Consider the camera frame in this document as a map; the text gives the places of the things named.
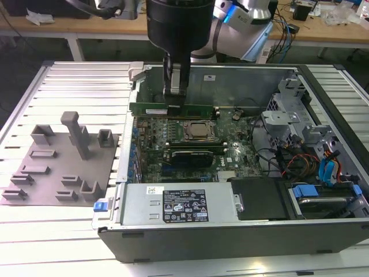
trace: wooden desk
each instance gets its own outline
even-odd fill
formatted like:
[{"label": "wooden desk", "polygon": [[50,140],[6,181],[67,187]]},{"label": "wooden desk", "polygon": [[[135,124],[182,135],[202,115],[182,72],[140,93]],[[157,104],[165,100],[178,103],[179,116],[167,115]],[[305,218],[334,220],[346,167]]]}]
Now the wooden desk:
[{"label": "wooden desk", "polygon": [[[7,16],[7,19],[22,36],[66,39],[75,61],[84,60],[79,39],[148,40],[145,14],[139,14],[136,20],[55,18],[55,23],[41,26],[31,23],[25,17]],[[18,36],[0,14],[1,35]]]},{"label": "wooden desk", "polygon": [[[292,13],[287,11],[289,6],[285,6],[283,9],[283,5],[291,2],[291,0],[280,0],[279,2],[278,8],[287,23],[300,27],[295,42],[369,43],[369,31],[358,24],[327,26],[322,18],[315,16],[308,16],[306,21],[293,20]],[[280,38],[281,27],[274,23],[269,39],[279,40]]]},{"label": "wooden desk", "polygon": [[[355,23],[327,26],[322,18],[315,16],[308,16],[306,21],[294,20],[292,13],[289,12],[289,6],[284,6],[290,2],[291,0],[279,0],[278,8],[288,24],[300,27],[292,45],[323,47],[319,52],[319,57],[323,56],[328,47],[369,48],[369,31],[362,26]],[[257,63],[266,63],[270,50],[278,43],[281,35],[280,25],[274,23],[273,30],[269,34]]]},{"label": "wooden desk", "polygon": [[[369,48],[369,31],[351,23],[348,25],[327,26],[320,17],[308,17],[306,21],[292,19],[289,8],[283,5],[291,0],[280,0],[278,8],[288,23],[300,27],[293,45],[313,47],[346,47]],[[146,15],[140,14],[134,21],[131,20],[102,20],[92,17],[88,20],[72,18],[56,18],[53,24],[37,26],[24,17],[9,17],[8,20],[23,36],[65,38],[68,40],[75,61],[83,61],[83,53],[78,39],[121,39],[121,40],[148,40]],[[0,35],[17,36],[0,15]],[[263,55],[258,62],[266,61],[271,47],[281,38],[281,29],[274,25],[266,43]]]}]

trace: desk leg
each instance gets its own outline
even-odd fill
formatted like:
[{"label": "desk leg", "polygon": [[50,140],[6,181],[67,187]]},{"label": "desk leg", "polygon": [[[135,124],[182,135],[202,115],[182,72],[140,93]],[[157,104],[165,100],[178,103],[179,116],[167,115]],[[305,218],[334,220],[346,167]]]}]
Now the desk leg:
[{"label": "desk leg", "polygon": [[319,53],[318,53],[318,58],[319,58],[319,59],[324,58],[324,54],[325,54],[325,52],[327,52],[327,49],[328,49],[328,47],[322,47],[322,48],[319,50]]},{"label": "desk leg", "polygon": [[266,60],[269,57],[269,53],[274,46],[274,40],[267,40],[263,46],[263,49],[260,51],[260,54],[256,60],[256,63],[266,63]]},{"label": "desk leg", "polygon": [[76,37],[68,37],[66,38],[69,44],[69,49],[73,56],[75,62],[82,62],[85,60],[83,56],[82,48],[80,45],[80,41]]}]

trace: blue drive bracket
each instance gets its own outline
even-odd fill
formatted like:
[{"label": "blue drive bracket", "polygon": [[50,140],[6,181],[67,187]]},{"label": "blue drive bracket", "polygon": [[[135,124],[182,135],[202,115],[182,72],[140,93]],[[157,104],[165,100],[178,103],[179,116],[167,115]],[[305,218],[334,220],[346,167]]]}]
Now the blue drive bracket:
[{"label": "blue drive bracket", "polygon": [[318,197],[319,194],[314,185],[297,185],[292,188],[296,198],[301,197]]}]

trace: green circuit board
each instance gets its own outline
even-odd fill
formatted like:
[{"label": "green circuit board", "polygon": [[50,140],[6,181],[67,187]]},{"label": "green circuit board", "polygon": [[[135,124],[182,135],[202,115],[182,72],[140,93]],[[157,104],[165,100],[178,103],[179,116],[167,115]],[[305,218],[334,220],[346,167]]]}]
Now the green circuit board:
[{"label": "green circuit board", "polygon": [[[231,171],[237,177],[262,175],[260,164],[248,141],[251,118],[241,117],[238,121],[233,121],[234,112],[233,109],[221,110],[217,120],[206,121],[137,118],[142,182],[217,182],[219,171]],[[192,127],[191,131],[186,130],[190,124],[194,126],[197,123],[201,128]],[[197,139],[205,133],[206,139]],[[173,168],[164,158],[168,153],[168,142],[175,145],[176,150],[196,148],[214,152],[216,155],[209,167]]]}]

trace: blue latch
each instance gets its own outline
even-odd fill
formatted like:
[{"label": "blue latch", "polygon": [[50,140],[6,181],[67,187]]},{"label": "blue latch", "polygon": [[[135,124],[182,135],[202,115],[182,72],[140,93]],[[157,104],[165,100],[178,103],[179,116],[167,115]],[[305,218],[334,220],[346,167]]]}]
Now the blue latch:
[{"label": "blue latch", "polygon": [[296,198],[319,196],[314,185],[297,185],[292,189]]},{"label": "blue latch", "polygon": [[93,205],[93,211],[94,212],[107,212],[108,211],[108,202],[95,202]]},{"label": "blue latch", "polygon": [[363,194],[363,191],[362,191],[362,189],[360,189],[359,185],[353,185],[352,190],[356,194],[356,196],[359,196],[359,195]]},{"label": "blue latch", "polygon": [[334,166],[334,162],[325,158],[321,160],[321,165],[319,166],[319,179],[324,183],[327,183],[327,186],[330,188],[334,186],[334,184],[330,181]]}]

